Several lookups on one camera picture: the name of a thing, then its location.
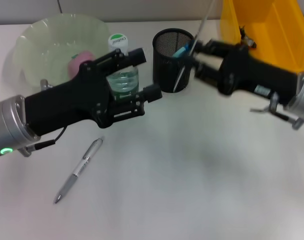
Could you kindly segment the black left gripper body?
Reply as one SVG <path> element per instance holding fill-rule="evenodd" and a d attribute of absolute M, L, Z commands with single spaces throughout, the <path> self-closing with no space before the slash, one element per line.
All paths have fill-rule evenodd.
<path fill-rule="evenodd" d="M 38 136 L 83 120 L 110 127 L 113 97 L 106 75 L 97 66 L 82 66 L 74 79 L 26 97 L 26 124 Z"/>

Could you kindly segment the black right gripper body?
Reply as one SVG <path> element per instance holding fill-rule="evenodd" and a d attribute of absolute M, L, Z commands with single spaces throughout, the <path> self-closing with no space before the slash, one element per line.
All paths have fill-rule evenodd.
<path fill-rule="evenodd" d="M 289 103 L 296 95 L 298 75 L 260 61 L 244 46 L 236 45 L 224 56 L 219 68 L 218 91 L 226 96 L 243 90 L 255 93 L 257 86 L 270 90 L 266 98 L 277 93 L 280 103 Z"/>

